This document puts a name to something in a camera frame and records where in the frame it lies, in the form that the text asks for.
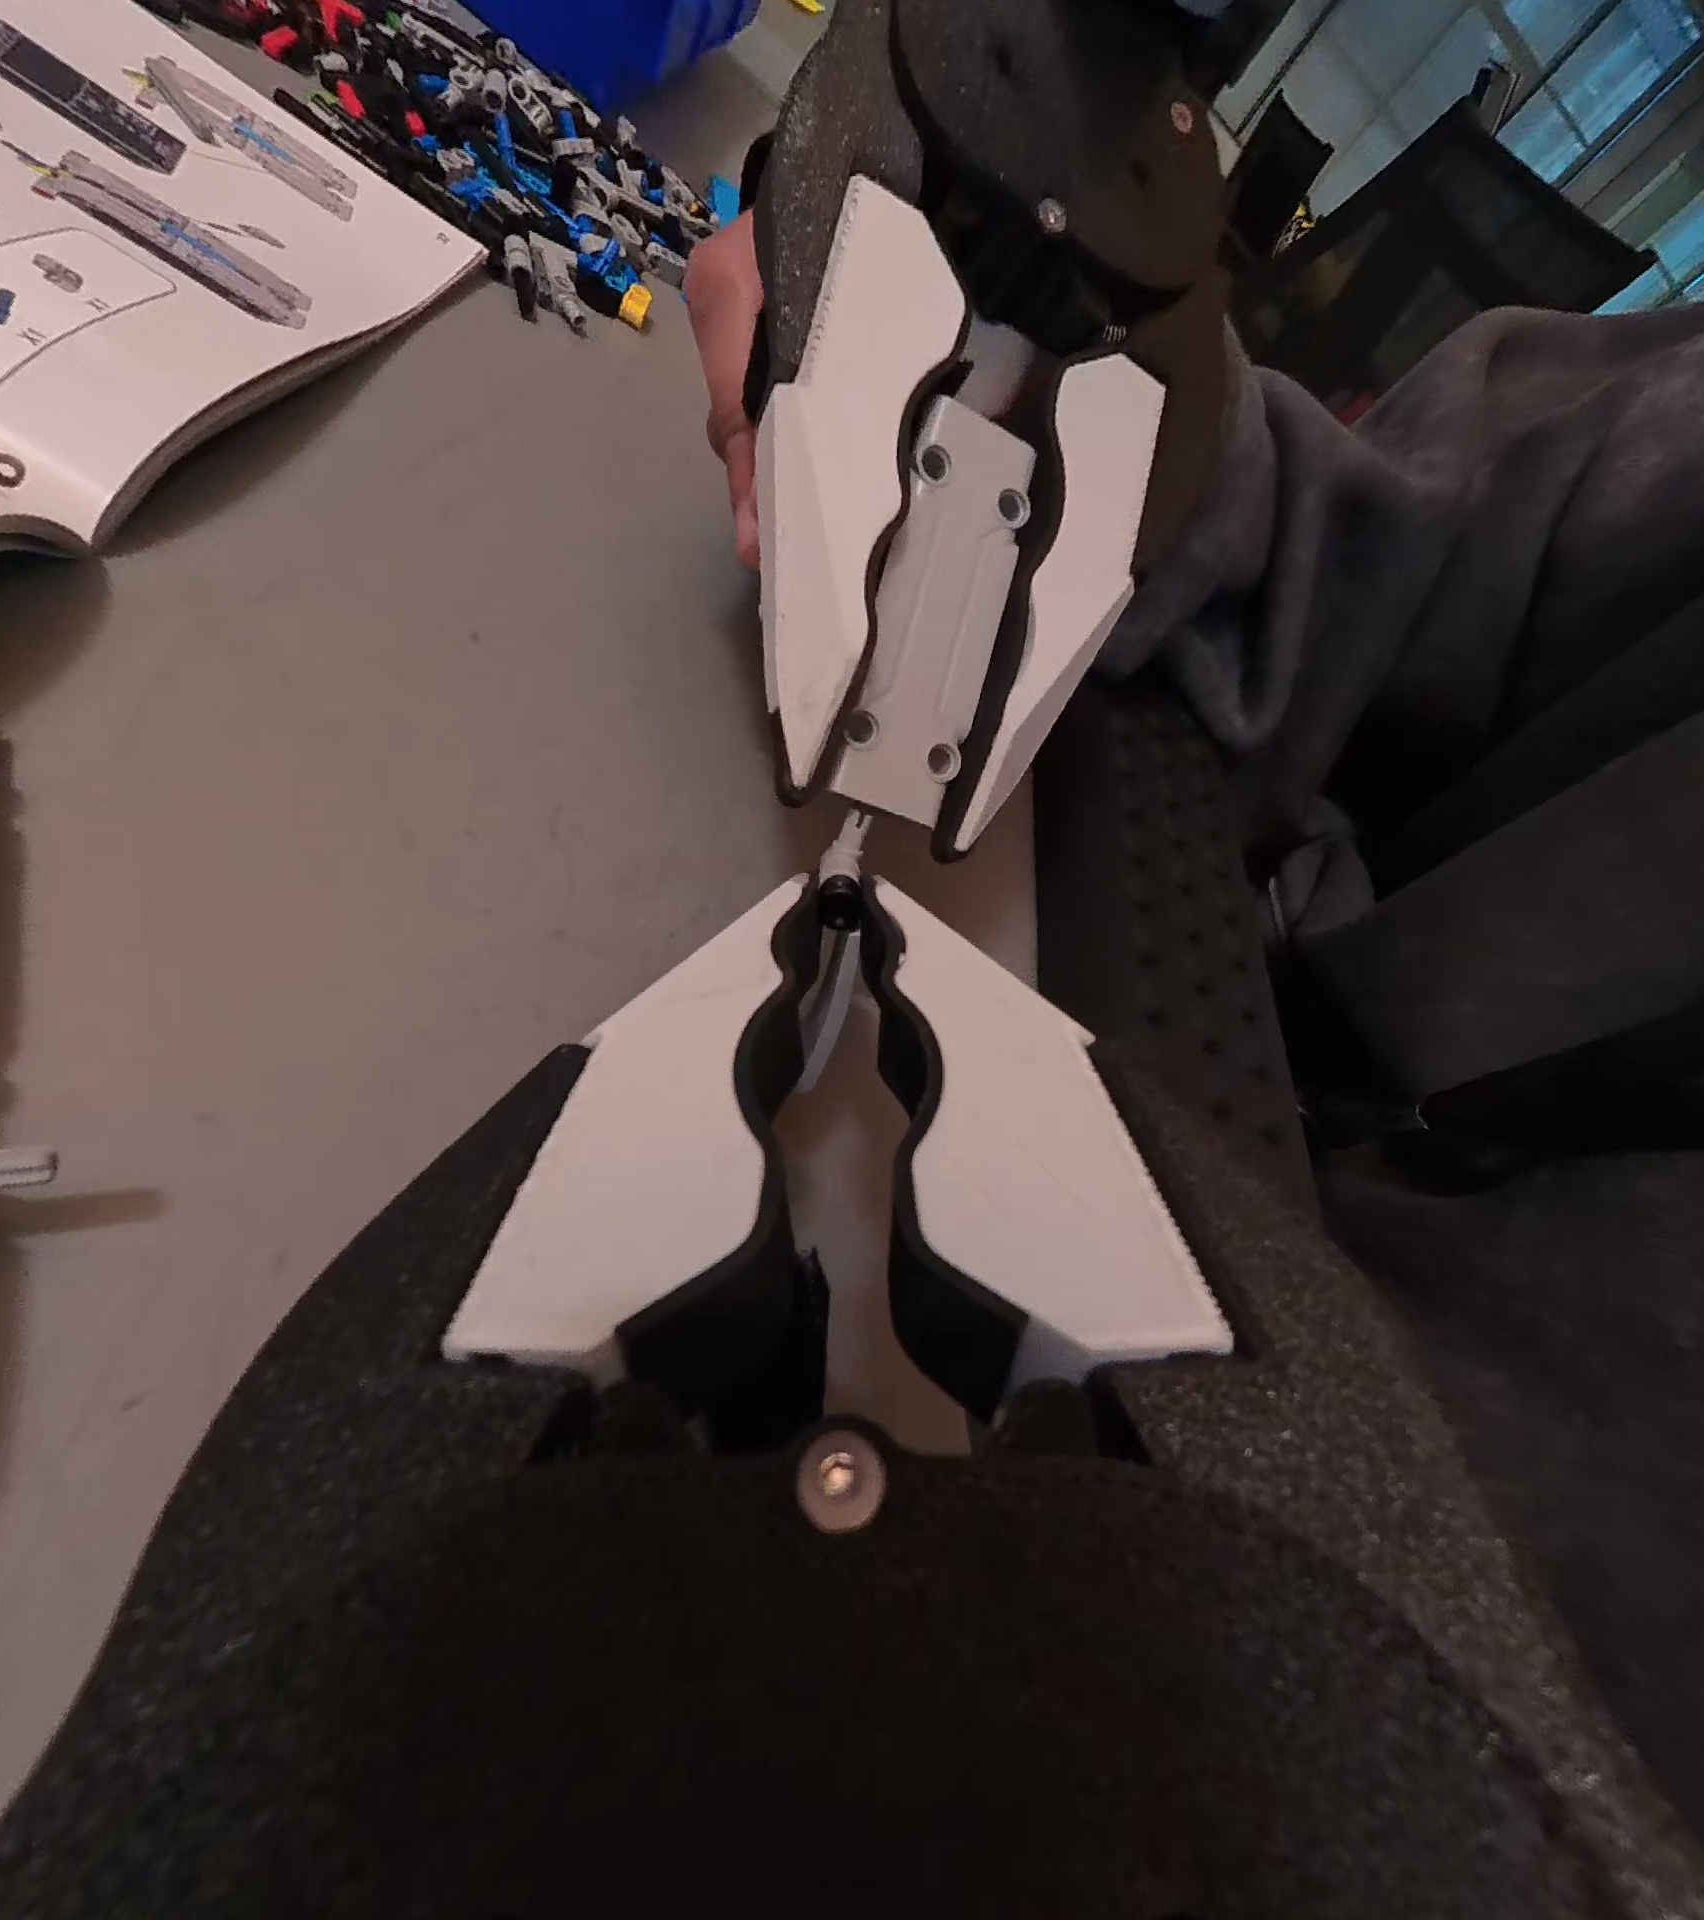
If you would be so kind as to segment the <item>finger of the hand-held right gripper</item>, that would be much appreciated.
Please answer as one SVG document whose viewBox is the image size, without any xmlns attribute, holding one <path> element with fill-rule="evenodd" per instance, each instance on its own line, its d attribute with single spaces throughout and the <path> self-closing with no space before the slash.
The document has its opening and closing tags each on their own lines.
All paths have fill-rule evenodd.
<svg viewBox="0 0 1704 1920">
<path fill-rule="evenodd" d="M 905 435 L 960 361 L 972 309 L 929 219 L 846 183 L 797 369 L 757 428 L 760 614 L 776 790 L 811 803 L 864 690 L 905 511 Z"/>
<path fill-rule="evenodd" d="M 931 834 L 939 862 L 965 858 L 1026 778 L 1134 593 L 1164 383 L 1127 356 L 1077 356 L 1033 401 L 1033 506 L 993 639 L 960 795 Z"/>
</svg>

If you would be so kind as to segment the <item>open instruction booklet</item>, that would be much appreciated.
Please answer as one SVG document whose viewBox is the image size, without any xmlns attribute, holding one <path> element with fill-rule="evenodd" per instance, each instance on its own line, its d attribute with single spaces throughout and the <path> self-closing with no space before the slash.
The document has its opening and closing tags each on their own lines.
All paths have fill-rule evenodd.
<svg viewBox="0 0 1704 1920">
<path fill-rule="evenodd" d="M 0 4 L 0 549 L 94 551 L 481 262 L 142 6 Z"/>
</svg>

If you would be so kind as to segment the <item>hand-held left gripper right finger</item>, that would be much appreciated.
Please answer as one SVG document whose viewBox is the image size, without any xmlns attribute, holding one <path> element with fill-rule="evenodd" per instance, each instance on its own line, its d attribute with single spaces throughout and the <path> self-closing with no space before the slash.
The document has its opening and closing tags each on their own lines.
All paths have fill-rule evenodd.
<svg viewBox="0 0 1704 1920">
<path fill-rule="evenodd" d="M 1094 1064 L 1094 1036 L 890 879 L 864 884 L 877 1069 L 908 1130 L 888 1311 L 974 1422 L 1233 1334 Z"/>
</svg>

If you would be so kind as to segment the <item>person's right forearm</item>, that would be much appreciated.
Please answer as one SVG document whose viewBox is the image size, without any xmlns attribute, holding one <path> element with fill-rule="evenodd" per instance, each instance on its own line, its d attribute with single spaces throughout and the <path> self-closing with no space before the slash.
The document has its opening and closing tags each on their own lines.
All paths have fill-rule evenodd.
<svg viewBox="0 0 1704 1920">
<path fill-rule="evenodd" d="M 1102 663 L 1158 665 L 1247 837 L 1392 832 L 1641 647 L 1704 631 L 1704 302 L 1499 306 L 1353 425 L 1226 341 L 1217 465 Z"/>
</svg>

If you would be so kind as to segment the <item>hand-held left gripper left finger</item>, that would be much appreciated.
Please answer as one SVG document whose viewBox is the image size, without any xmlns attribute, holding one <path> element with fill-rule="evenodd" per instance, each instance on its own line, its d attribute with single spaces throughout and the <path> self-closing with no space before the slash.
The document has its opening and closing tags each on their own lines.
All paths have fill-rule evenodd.
<svg viewBox="0 0 1704 1920">
<path fill-rule="evenodd" d="M 694 1415 L 773 1364 L 797 1291 L 776 1117 L 817 967 L 817 884 L 792 876 L 557 1051 L 570 1085 L 446 1360 L 626 1380 Z"/>
</svg>

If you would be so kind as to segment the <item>grey brick frame piece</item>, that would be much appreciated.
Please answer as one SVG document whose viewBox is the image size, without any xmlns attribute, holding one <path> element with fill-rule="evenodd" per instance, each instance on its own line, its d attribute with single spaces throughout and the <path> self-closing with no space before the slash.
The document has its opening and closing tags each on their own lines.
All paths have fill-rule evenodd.
<svg viewBox="0 0 1704 1920">
<path fill-rule="evenodd" d="M 961 772 L 986 669 L 1031 518 L 1033 447 L 935 395 L 912 439 L 909 495 L 880 569 L 864 684 L 830 790 L 935 827 Z"/>
</svg>

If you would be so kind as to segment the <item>blue plastic bin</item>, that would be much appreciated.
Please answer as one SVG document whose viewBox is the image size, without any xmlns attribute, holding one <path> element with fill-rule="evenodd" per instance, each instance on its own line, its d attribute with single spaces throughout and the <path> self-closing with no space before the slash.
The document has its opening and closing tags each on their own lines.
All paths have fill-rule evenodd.
<svg viewBox="0 0 1704 1920">
<path fill-rule="evenodd" d="M 766 125 L 803 56 L 834 19 L 831 2 L 470 2 L 595 105 L 716 112 Z"/>
</svg>

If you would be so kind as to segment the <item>black perforated panel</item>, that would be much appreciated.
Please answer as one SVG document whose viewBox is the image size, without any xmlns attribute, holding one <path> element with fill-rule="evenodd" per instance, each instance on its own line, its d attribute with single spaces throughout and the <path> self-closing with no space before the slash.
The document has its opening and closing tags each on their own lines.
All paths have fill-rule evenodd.
<svg viewBox="0 0 1704 1920">
<path fill-rule="evenodd" d="M 1227 769 L 1164 680 L 1079 684 L 1033 765 L 1031 835 L 1037 985 L 1090 1029 L 1147 1155 L 1169 1167 L 1181 1139 L 1315 1224 Z"/>
</svg>

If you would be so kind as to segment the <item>grey desk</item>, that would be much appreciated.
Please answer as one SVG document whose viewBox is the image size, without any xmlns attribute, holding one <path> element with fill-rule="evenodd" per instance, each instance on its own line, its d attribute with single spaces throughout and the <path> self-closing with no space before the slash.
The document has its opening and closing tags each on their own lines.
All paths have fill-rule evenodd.
<svg viewBox="0 0 1704 1920">
<path fill-rule="evenodd" d="M 553 1043 L 807 866 L 703 304 L 479 277 L 0 555 L 0 1812 L 288 1308 Z"/>
</svg>

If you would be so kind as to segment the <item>pile of small brick parts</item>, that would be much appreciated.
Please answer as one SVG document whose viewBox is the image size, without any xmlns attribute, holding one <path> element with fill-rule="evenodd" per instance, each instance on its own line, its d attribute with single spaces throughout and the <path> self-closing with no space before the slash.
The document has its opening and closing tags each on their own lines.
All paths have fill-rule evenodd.
<svg viewBox="0 0 1704 1920">
<path fill-rule="evenodd" d="M 645 331 L 660 284 L 684 284 L 711 203 L 487 25 L 426 4 L 148 4 L 174 27 L 249 43 L 297 88 L 274 102 L 479 242 L 526 321 L 588 316 Z"/>
</svg>

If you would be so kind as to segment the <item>person's right hand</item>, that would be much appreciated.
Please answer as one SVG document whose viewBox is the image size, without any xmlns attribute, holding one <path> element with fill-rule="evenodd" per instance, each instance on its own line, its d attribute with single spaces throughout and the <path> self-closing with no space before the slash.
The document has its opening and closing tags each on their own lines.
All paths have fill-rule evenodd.
<svg viewBox="0 0 1704 1920">
<path fill-rule="evenodd" d="M 744 398 L 763 304 L 752 209 L 744 207 L 694 245 L 679 292 L 705 383 L 705 439 L 722 465 L 734 546 L 737 558 L 757 569 L 757 428 Z"/>
</svg>

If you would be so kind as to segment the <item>black office chair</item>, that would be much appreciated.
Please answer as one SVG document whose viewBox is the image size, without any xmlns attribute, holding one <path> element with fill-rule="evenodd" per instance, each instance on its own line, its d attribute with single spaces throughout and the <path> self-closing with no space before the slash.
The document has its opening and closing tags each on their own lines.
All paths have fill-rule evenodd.
<svg viewBox="0 0 1704 1920">
<path fill-rule="evenodd" d="M 1499 307 L 1585 316 L 1653 266 L 1458 99 L 1284 252 L 1247 266 L 1229 317 L 1255 366 L 1352 423 L 1463 323 Z"/>
</svg>

